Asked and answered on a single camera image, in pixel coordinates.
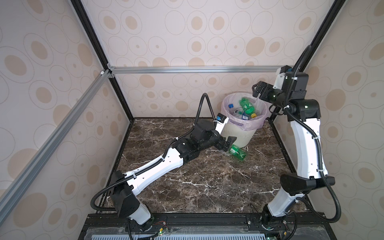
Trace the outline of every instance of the red wire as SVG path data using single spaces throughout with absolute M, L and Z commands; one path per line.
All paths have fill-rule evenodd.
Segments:
M 169 228 L 169 227 L 167 227 L 167 226 L 165 226 L 165 225 L 163 225 L 163 224 L 160 224 L 160 223 L 156 223 L 156 224 L 154 224 L 154 225 L 162 225 L 162 226 L 164 226 L 164 227 L 166 227 L 166 228 Z

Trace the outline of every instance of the plastic bin liner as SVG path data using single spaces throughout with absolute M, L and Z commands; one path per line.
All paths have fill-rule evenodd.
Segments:
M 229 113 L 228 105 L 232 103 L 235 109 L 240 108 L 241 106 L 239 102 L 243 97 L 248 98 L 253 104 L 257 117 L 250 120 L 243 120 L 238 119 Z M 229 118 L 228 122 L 237 125 L 244 131 L 251 131 L 263 127 L 264 120 L 267 117 L 268 108 L 263 100 L 254 98 L 250 93 L 232 93 L 224 98 L 221 105 L 221 113 Z

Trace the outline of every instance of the dark marble surface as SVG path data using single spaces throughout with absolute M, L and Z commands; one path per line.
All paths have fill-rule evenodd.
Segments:
M 135 169 L 163 154 L 176 136 L 185 133 L 193 119 L 136 119 L 118 169 Z M 260 212 L 280 189 L 280 175 L 289 172 L 268 122 L 243 148 L 239 162 L 214 147 L 180 168 L 160 177 L 137 197 L 151 212 Z M 296 204 L 297 212 L 304 205 Z

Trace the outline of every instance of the wall panel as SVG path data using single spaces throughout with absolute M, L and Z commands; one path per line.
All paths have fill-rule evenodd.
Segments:
M 116 75 L 135 117 L 194 117 L 203 93 L 215 114 L 223 99 L 234 92 L 252 93 L 252 85 L 274 83 L 276 73 L 185 73 Z M 201 117 L 210 117 L 206 104 Z
M 78 239 L 128 123 L 110 83 L 103 84 L 0 227 L 0 239 Z
M 0 196 L 99 75 L 65 0 L 0 8 Z
M 93 22 L 112 66 L 226 66 L 293 65 L 311 43 L 332 0 L 88 0 L 82 1 Z M 231 86 L 212 87 L 217 93 L 244 91 L 234 74 Z M 207 75 L 199 74 L 205 81 Z M 250 74 L 252 81 L 259 74 Z M 221 81 L 225 74 L 217 74 Z M 203 84 L 185 86 L 188 108 L 148 107 L 154 98 L 145 98 L 148 88 L 159 97 L 156 102 L 173 104 L 177 88 L 172 74 L 156 75 L 155 85 L 137 85 L 135 77 L 119 76 L 127 102 L 135 117 L 191 116 L 197 92 Z M 167 89 L 173 97 L 162 99 Z M 215 99 L 215 107 L 222 101 Z

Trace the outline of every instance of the electrical wire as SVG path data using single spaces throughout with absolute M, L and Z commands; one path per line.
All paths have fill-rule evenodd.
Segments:
M 296 212 L 293 212 L 293 214 L 295 215 L 295 224 L 293 225 L 293 229 L 291 231 L 291 234 L 284 240 L 289 240 L 293 237 L 293 235 L 295 234 L 296 232 L 296 229 L 297 229 L 297 214 Z
M 197 109 L 197 113 L 196 113 L 196 117 L 195 117 L 195 121 L 194 121 L 194 124 L 192 126 L 192 128 L 187 131 L 186 133 L 184 133 L 182 136 L 178 137 L 178 138 L 175 138 L 171 143 L 168 144 L 167 148 L 165 149 L 164 151 L 164 154 L 162 155 L 162 158 L 160 158 L 159 160 L 157 160 L 155 163 L 153 163 L 152 165 L 144 168 L 144 169 L 141 169 L 140 171 L 137 171 L 135 172 L 135 176 L 138 176 L 140 174 L 143 174 L 145 172 L 147 172 L 148 170 L 151 170 L 152 168 L 156 167 L 157 165 L 159 165 L 162 161 L 164 161 L 164 158 L 167 156 L 167 153 L 168 153 L 168 150 L 169 148 L 172 146 L 172 144 L 174 142 L 176 142 L 178 139 L 181 139 L 181 138 L 184 138 L 186 136 L 188 136 L 189 134 L 191 134 L 191 132 L 193 131 L 194 129 L 194 126 L 197 124 L 197 122 L 199 121 L 199 117 L 200 117 L 200 112 L 201 112 L 201 108 L 203 106 L 203 102 L 204 102 L 204 98 L 207 99 L 207 103 L 208 103 L 208 107 L 209 107 L 209 111 L 212 115 L 212 119 L 214 121 L 214 126 L 216 127 L 216 117 L 215 117 L 215 113 L 212 109 L 212 105 L 211 105 L 211 102 L 209 101 L 209 97 L 208 97 L 208 94 L 207 93 L 203 93 L 203 95 L 201 96 L 200 98 L 200 103 L 199 103 L 199 107 Z M 118 181 L 112 185 L 109 185 L 103 189 L 101 189 L 98 193 L 96 193 L 93 198 L 91 199 L 91 207 L 97 211 L 116 211 L 115 208 L 113 207 L 99 207 L 96 205 L 96 200 L 98 197 L 100 197 L 103 193 L 107 192 L 109 189 L 111 188 L 114 188 L 120 184 L 124 184 L 126 183 L 128 180 L 131 180 L 131 179 L 134 179 L 135 177 L 134 175 L 130 175 L 130 176 L 127 176 L 125 177 L 124 179 L 122 179 L 121 181 Z
M 290 106 L 288 104 L 288 101 L 289 101 L 289 98 L 290 98 L 290 95 L 288 93 L 290 93 L 292 91 L 292 88 L 293 88 L 293 85 L 294 85 L 294 82 L 295 82 L 294 78 L 296 78 L 297 72 L 300 69 L 300 67 L 301 67 L 302 63 L 304 62 L 304 60 L 307 58 L 310 49 L 311 49 L 311 46 L 308 45 L 307 48 L 305 49 L 305 51 L 301 54 L 298 62 L 295 64 L 295 66 L 293 68 L 293 75 L 292 75 L 293 79 L 291 79 L 291 82 L 290 82 L 290 84 L 288 86 L 288 89 L 287 89 L 287 92 L 286 92 L 287 94 L 285 95 L 285 98 L 284 98 L 284 102 L 283 102 L 284 108 L 283 108 L 283 110 L 284 110 L 284 113 L 286 113 L 288 116 L 290 116 L 290 118 L 292 118 L 298 124 L 300 124 L 303 128 L 305 128 L 312 135 L 312 138 L 315 141 L 316 149 L 317 149 L 317 157 L 318 157 L 318 172 L 320 174 L 322 182 L 324 183 L 324 185 L 328 189 L 329 193 L 332 196 L 333 202 L 335 203 L 335 207 L 336 207 L 335 216 L 333 218 L 323 217 L 317 211 L 315 211 L 315 209 L 311 206 L 311 204 L 306 199 L 304 199 L 302 197 L 297 197 L 296 199 L 302 201 L 305 204 L 305 206 L 309 210 L 311 210 L 311 212 L 313 212 L 317 217 L 321 218 L 322 220 L 324 220 L 326 222 L 335 223 L 341 217 L 341 206 L 340 206 L 339 199 L 337 198 L 337 196 L 336 196 L 335 192 L 333 191 L 331 185 L 328 183 L 328 181 L 327 181 L 327 179 L 326 179 L 326 177 L 324 175 L 324 172 L 323 172 L 323 152 L 321 150 L 321 144 L 320 144 L 319 136 L 307 124 L 305 124 L 304 122 L 302 122 L 300 119 L 298 119 L 296 116 L 293 115 L 293 113 L 291 112 L 291 108 L 290 108 Z

